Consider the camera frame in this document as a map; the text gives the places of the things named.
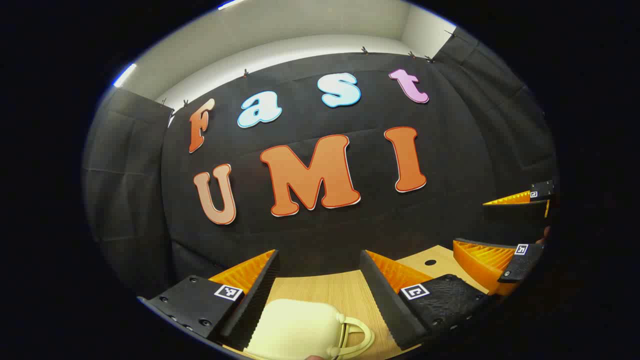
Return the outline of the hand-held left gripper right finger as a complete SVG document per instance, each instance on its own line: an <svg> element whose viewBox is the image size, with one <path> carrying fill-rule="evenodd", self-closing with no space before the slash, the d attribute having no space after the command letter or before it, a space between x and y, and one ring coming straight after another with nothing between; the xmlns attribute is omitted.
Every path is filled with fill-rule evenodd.
<svg viewBox="0 0 640 360"><path fill-rule="evenodd" d="M490 296L459 276L432 277L369 250L359 255L375 304L402 350L430 346L472 324Z"/></svg>

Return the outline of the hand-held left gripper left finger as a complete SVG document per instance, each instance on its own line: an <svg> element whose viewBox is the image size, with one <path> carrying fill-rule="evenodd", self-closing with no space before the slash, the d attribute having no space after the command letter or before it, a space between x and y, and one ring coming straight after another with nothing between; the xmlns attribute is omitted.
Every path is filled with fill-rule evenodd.
<svg viewBox="0 0 640 360"><path fill-rule="evenodd" d="M272 249L210 278L189 275L138 301L184 335L233 353L249 346L280 270L280 253Z"/></svg>

